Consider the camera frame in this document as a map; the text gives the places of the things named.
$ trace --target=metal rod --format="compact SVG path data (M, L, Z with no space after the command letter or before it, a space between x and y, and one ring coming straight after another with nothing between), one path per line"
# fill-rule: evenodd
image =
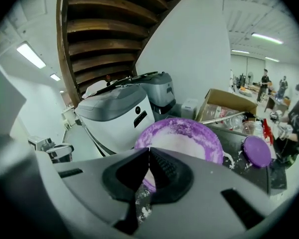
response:
M231 119L235 116L238 116L238 115L242 115L242 114L245 114L246 112L240 112L240 113L236 113L236 114L231 114L231 115L228 115L228 116L225 116L225 117L221 117L221 118L215 118L215 119L209 119L209 120L205 120L205 121L199 121L199 123L202 123L204 125L206 124L212 124L212 123L218 123L218 122L221 122L221 121L224 121L224 120L228 120L228 119Z

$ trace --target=purple bowl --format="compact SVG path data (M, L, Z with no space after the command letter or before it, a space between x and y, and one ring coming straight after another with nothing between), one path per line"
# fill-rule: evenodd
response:
M135 148L150 147L152 139L167 128L166 134L186 135L201 145L205 149L205 160L220 165L223 163L224 153L217 135L205 125L191 119L170 118L155 122L140 134ZM150 191L155 192L155 186L151 182L144 179L143 183Z
M263 139L255 135L249 135L245 138L243 145L245 154L255 166L261 168L270 165L270 149Z

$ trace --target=man in black shirt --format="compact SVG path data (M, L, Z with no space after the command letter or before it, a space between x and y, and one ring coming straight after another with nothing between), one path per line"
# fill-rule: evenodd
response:
M257 102L258 103L260 103L261 95L262 95L262 93L266 92L267 85L269 83L269 77L268 77L267 73L268 73L268 70L264 69L264 75L261 78L261 86L260 86L260 89L259 89L259 92L258 92L258 97L257 97Z
M287 117L284 117L280 122L286 122L293 128L291 134L284 140L278 138L275 141L274 147L281 157L298 154L296 147L299 146L299 102L290 111Z

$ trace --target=gray machine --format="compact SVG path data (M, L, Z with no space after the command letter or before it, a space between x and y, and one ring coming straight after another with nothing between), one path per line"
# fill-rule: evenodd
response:
M230 169L173 151L134 149L54 166L37 160L44 197L74 238L243 238L273 210L265 192ZM135 192L149 167L157 190L138 225Z
M155 121L163 120L175 110L173 82L168 73L153 72L131 78L132 84L140 85L149 97Z

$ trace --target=fluorescent light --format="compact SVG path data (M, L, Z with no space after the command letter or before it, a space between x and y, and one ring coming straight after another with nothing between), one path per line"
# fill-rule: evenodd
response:
M34 51L29 47L27 43L22 44L16 50L39 69L46 66L45 63L34 53Z
M269 59L269 60L272 60L272 61L275 61L275 62L279 62L279 60L278 60L278 59L269 58L269 57L265 57L265 58L267 58L267 59Z
M258 37L258 38L261 38L261 39L265 39L267 41L271 41L271 42L274 42L274 43L277 43L277 44L283 44L284 43L280 40L277 40L277 39L274 39L274 38L271 38L271 37L268 37L268 36L265 36L265 35L262 35L262 34L252 33L251 35L253 37Z
M246 53L246 54L249 54L248 51L241 51L241 50L231 50L232 52L240 52L240 53Z
M59 80L61 80L60 77L58 77L56 74L52 74L52 75L50 75L50 77L51 77L53 80L56 80L57 82L58 82Z

